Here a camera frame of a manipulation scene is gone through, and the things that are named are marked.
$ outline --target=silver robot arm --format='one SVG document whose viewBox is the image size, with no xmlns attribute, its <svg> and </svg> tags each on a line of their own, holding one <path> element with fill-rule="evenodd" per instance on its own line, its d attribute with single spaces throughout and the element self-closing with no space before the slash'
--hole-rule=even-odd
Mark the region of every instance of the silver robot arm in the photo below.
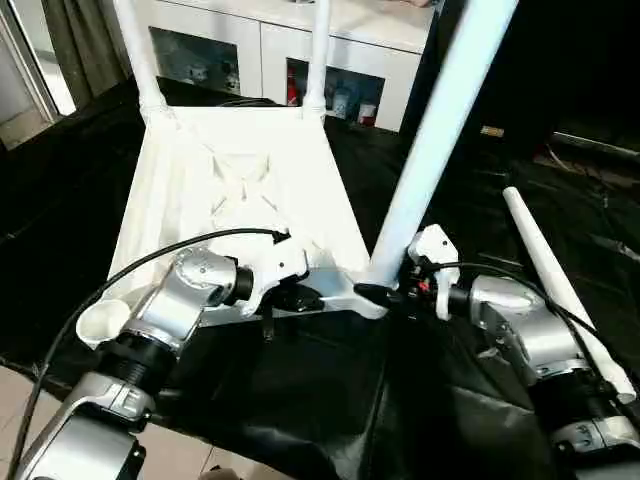
<svg viewBox="0 0 640 480">
<path fill-rule="evenodd" d="M 467 317 L 527 388 L 541 427 L 574 478 L 640 478 L 639 432 L 613 385 L 594 370 L 571 323 L 514 280 L 481 275 L 465 289 L 457 284 L 458 268 L 434 274 L 430 265 L 458 261 L 457 250 L 438 225 L 416 235 L 408 256 L 398 291 L 366 284 L 356 291 L 410 318 L 418 318 L 425 308 L 433 308 L 443 321 L 450 311 Z"/>
<path fill-rule="evenodd" d="M 204 308 L 241 300 L 253 310 L 279 280 L 303 275 L 304 251 L 278 244 L 277 273 L 253 272 L 205 248 L 180 251 L 120 335 L 100 346 L 101 360 L 63 402 L 23 457 L 16 480 L 135 479 L 145 449 L 136 440 Z M 269 266 L 273 262 L 263 262 Z"/>
</svg>

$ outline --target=red bottle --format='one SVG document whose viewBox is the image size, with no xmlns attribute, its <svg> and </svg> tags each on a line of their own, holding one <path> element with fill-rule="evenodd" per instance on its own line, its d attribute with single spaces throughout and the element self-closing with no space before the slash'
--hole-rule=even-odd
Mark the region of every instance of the red bottle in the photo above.
<svg viewBox="0 0 640 480">
<path fill-rule="evenodd" d="M 287 68 L 287 106 L 297 107 L 300 104 L 298 100 L 298 90 L 296 89 L 296 79 L 293 78 L 293 69 Z"/>
</svg>

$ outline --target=black cable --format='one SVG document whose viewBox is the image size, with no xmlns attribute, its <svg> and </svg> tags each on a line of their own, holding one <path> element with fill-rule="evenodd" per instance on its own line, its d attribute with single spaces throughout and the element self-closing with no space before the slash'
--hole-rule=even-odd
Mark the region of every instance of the black cable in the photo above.
<svg viewBox="0 0 640 480">
<path fill-rule="evenodd" d="M 206 240 L 211 240 L 218 237 L 225 237 L 228 235 L 240 235 L 240 234 L 258 234 L 258 235 L 271 235 L 275 243 L 278 243 L 286 238 L 289 238 L 289 234 L 278 232 L 276 230 L 269 230 L 265 228 L 232 228 L 229 230 L 220 230 L 217 232 L 205 233 L 203 235 L 198 235 L 193 238 L 189 238 L 187 240 L 183 240 L 181 242 L 174 243 L 167 247 L 161 248 L 152 252 L 144 257 L 136 260 L 131 263 L 127 267 L 120 270 L 118 273 L 109 278 L 105 283 L 103 283 L 98 289 L 96 289 L 91 295 L 89 295 L 84 302 L 80 304 L 78 308 L 65 320 L 62 325 L 62 328 L 58 331 L 56 337 L 54 338 L 47 354 L 44 357 L 44 361 L 42 362 L 42 367 L 37 372 L 36 381 L 34 382 L 33 389 L 31 390 L 31 394 L 29 395 L 29 399 L 27 401 L 27 406 L 24 411 L 24 415 L 22 417 L 22 421 L 20 423 L 20 428 L 18 429 L 18 435 L 16 436 L 16 442 L 13 449 L 13 455 L 11 456 L 11 463 L 9 464 L 9 472 L 7 474 L 8 479 L 12 479 L 15 477 L 15 474 L 20 465 L 20 459 L 22 458 L 22 452 L 24 450 L 24 444 L 27 439 L 27 434 L 29 432 L 29 427 L 31 425 L 31 419 L 33 418 L 33 412 L 36 408 L 36 403 L 38 401 L 38 396 L 40 395 L 40 391 L 42 390 L 42 384 L 44 383 L 45 375 L 49 370 L 49 366 L 51 365 L 51 360 L 56 353 L 56 350 L 60 346 L 60 343 L 66 336 L 67 332 L 74 324 L 77 317 L 86 310 L 93 302 L 95 302 L 109 287 L 111 287 L 114 283 L 118 282 L 124 276 L 133 272 L 137 268 L 142 265 L 155 260 L 158 257 L 166 255 L 167 253 L 174 252 L 184 247 L 188 247 L 190 245 L 194 245 L 196 243 L 204 242 Z"/>
<path fill-rule="evenodd" d="M 471 269 L 475 269 L 475 270 L 484 270 L 486 272 L 490 272 L 490 273 L 493 273 L 493 274 L 498 274 L 498 275 L 502 275 L 502 276 L 508 277 L 508 278 L 520 283 L 521 285 L 524 285 L 525 287 L 531 289 L 536 295 L 538 295 L 540 298 L 542 298 L 545 301 L 545 303 L 547 304 L 547 306 L 549 307 L 549 309 L 552 312 L 556 313 L 560 318 L 562 318 L 564 320 L 564 322 L 567 324 L 568 328 L 571 329 L 572 332 L 575 331 L 575 328 L 573 328 L 573 325 L 571 324 L 571 322 L 575 323 L 576 325 L 579 325 L 581 328 L 586 330 L 590 335 L 595 337 L 609 351 L 609 354 L 611 355 L 611 358 L 616 363 L 618 363 L 618 365 L 620 365 L 620 367 L 629 376 L 631 384 L 633 385 L 633 388 L 636 390 L 636 392 L 640 391 L 640 376 L 638 376 L 636 371 L 633 368 L 631 368 L 631 366 L 628 364 L 627 360 L 622 355 L 620 355 L 620 353 L 617 351 L 617 349 L 614 348 L 614 346 L 608 340 L 603 338 L 598 333 L 598 331 L 595 328 L 593 328 L 591 325 L 586 323 L 580 317 L 577 317 L 573 313 L 569 312 L 567 309 L 565 309 L 561 305 L 558 305 L 553 299 L 551 299 L 551 297 L 549 297 L 549 295 L 547 295 L 546 292 L 544 292 L 535 283 L 533 283 L 533 282 L 531 282 L 531 281 L 529 281 L 527 279 L 524 279 L 524 278 L 522 278 L 522 277 L 520 277 L 520 276 L 518 276 L 518 275 L 516 275 L 516 274 L 514 274 L 512 272 L 510 272 L 509 270 L 504 269 L 504 268 L 496 267 L 496 266 L 488 265 L 488 264 L 484 264 L 484 263 L 476 263 L 476 262 L 434 263 L 433 265 L 425 266 L 425 271 L 426 272 L 435 272 L 435 271 L 438 271 L 438 270 L 442 270 L 444 268 L 471 268 Z M 593 358 L 591 356 L 591 353 L 590 353 L 589 349 L 584 344 L 584 340 L 582 339 L 582 337 L 580 335 L 574 335 L 574 336 L 576 338 L 576 341 L 579 343 L 580 347 L 582 348 L 583 353 L 585 354 L 585 357 L 587 358 L 587 361 L 589 361 L 589 363 L 591 363 L 591 367 L 593 368 L 593 370 L 596 373 L 596 375 L 598 375 L 600 378 L 603 378 L 602 377 L 602 373 L 598 369 L 597 364 L 593 361 Z"/>
</svg>

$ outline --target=black tablecloth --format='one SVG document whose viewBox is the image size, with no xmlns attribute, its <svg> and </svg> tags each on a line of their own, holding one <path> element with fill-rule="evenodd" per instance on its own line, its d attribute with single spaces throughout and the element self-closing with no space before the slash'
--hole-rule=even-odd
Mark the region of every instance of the black tablecloth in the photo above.
<svg viewBox="0 0 640 480">
<path fill-rule="evenodd" d="M 228 98 L 161 85 L 172 105 Z M 0 361 L 9 368 L 32 376 L 65 317 L 106 277 L 144 131 L 136 96 L 133 83 L 118 86 L 0 163 Z M 331 118 L 325 130 L 371 249 L 408 143 Z M 466 148 L 424 222 L 440 223 L 463 259 L 535 279 L 501 197 L 508 184 L 601 333 L 640 372 L 640 269 L 629 253 L 640 252 L 638 204 L 596 179 Z M 281 320 L 276 331 L 264 343 L 258 324 L 201 329 L 154 421 L 300 480 L 554 478 L 525 391 L 499 358 L 478 358 L 464 319 L 341 312 Z M 46 388 L 64 397 L 94 361 L 69 337 Z"/>
</svg>

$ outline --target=white tube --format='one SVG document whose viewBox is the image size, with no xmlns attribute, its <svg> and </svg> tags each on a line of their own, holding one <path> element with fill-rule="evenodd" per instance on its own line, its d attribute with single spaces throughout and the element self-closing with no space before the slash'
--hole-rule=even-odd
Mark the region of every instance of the white tube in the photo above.
<svg viewBox="0 0 640 480">
<path fill-rule="evenodd" d="M 326 102 L 324 83 L 329 49 L 329 26 L 331 23 L 331 0 L 316 0 L 316 15 L 313 22 L 311 61 L 307 74 L 307 93 L 302 100 L 305 115 L 324 118 Z"/>
<path fill-rule="evenodd" d="M 140 110 L 144 112 L 155 108 L 166 108 L 167 102 L 158 87 L 155 71 L 145 54 L 143 32 L 140 29 L 133 2 L 134 0 L 113 0 L 133 75 L 140 92 Z"/>
<path fill-rule="evenodd" d="M 517 3 L 468 0 L 380 231 L 370 282 L 395 283 Z"/>
<path fill-rule="evenodd" d="M 538 224 L 531 215 L 527 205 L 522 200 L 520 192 L 515 187 L 508 187 L 502 192 L 507 201 L 509 211 L 516 222 L 520 236 L 529 252 L 531 261 L 538 272 L 538 276 L 544 285 L 544 289 L 551 299 L 561 307 L 564 307 L 575 316 L 584 320 L 593 327 L 589 314 L 584 309 L 582 302 L 573 289 L 558 259 L 553 254 L 551 247 L 538 228 Z M 577 326 L 580 336 L 591 352 L 593 360 L 597 363 L 602 375 L 610 381 L 622 396 L 621 400 L 629 401 L 635 398 L 635 390 L 624 373 L 624 370 L 613 361 L 607 349 L 589 332 Z"/>
</svg>

